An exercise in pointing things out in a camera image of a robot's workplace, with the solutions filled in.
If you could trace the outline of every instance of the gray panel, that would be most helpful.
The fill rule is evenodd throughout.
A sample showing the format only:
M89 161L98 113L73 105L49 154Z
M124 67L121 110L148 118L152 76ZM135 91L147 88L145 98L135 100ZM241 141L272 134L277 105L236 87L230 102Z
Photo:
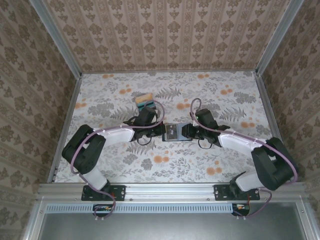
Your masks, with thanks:
M272 203L252 218L223 213L46 214L41 240L305 240L296 204Z

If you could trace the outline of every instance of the floral table surface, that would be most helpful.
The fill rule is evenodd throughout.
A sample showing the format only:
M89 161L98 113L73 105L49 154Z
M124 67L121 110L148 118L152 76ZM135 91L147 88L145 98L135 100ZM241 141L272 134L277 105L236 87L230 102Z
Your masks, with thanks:
M249 71L84 74L67 142L83 124L117 126L137 115L135 97L152 93L165 107L165 123L192 122L190 103L202 99L219 125L267 139L271 137L255 77ZM146 145L123 142L105 147L98 166L112 183L228 182L254 169L252 159L230 149L201 149L196 140ZM61 159L56 183L81 182Z

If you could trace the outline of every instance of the floral tablecloth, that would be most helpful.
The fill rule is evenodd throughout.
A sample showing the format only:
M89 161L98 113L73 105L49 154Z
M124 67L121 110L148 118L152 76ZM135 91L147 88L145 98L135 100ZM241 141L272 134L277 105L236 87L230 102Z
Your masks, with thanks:
M252 72L159 72L84 74L67 142L83 124L116 126L137 115L135 97L152 93L165 107L165 123L192 122L190 103L202 99L219 125L259 138L271 137L265 110ZM102 150L98 167L112 183L228 182L254 169L252 159L230 149L201 149L196 140L141 146L123 142ZM81 182L61 159L56 183Z

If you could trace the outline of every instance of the beige damask wallpaper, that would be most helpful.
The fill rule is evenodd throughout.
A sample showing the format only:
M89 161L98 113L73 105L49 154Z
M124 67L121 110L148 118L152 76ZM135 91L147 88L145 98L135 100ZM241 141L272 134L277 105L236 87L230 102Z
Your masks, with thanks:
M290 0L44 0L83 72L254 69Z
M0 239L19 239L47 181L75 79L27 0L0 0Z
M263 74L282 135L320 220L320 1L305 0Z

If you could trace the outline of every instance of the perforated metal strip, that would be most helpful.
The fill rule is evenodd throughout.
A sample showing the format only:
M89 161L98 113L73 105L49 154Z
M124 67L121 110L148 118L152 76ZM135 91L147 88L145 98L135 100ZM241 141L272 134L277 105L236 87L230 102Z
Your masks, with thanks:
M46 214L61 213L93 213L92 203L50 203L46 207ZM160 214L160 213L232 213L231 203L118 203L114 213L129 214Z

